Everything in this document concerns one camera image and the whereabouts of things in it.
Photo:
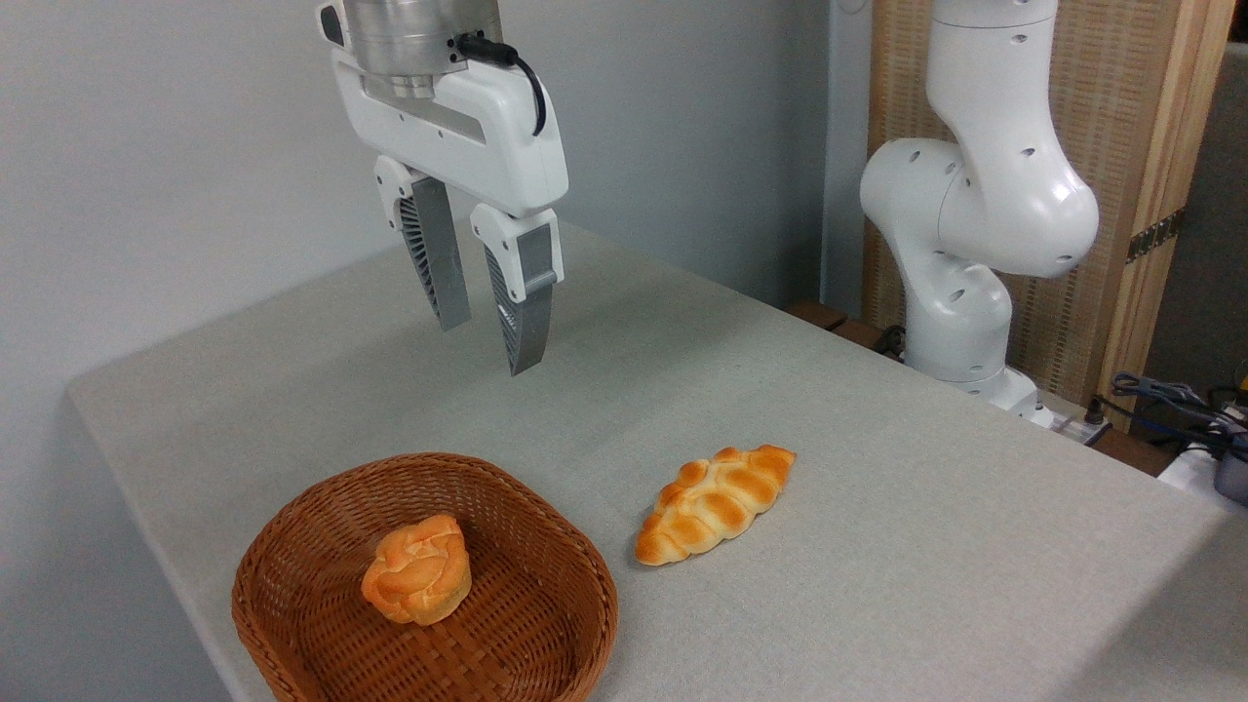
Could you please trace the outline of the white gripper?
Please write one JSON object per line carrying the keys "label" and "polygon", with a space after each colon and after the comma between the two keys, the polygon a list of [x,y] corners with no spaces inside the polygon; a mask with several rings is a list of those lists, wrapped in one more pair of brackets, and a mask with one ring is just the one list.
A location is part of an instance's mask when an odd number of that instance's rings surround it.
{"label": "white gripper", "polygon": [[549,209],[567,195],[567,159],[550,97],[503,42],[498,5],[324,2],[317,17],[349,122],[383,154],[379,200],[441,329],[470,320],[451,185],[482,201],[470,225],[510,373],[540,363],[567,279]]}

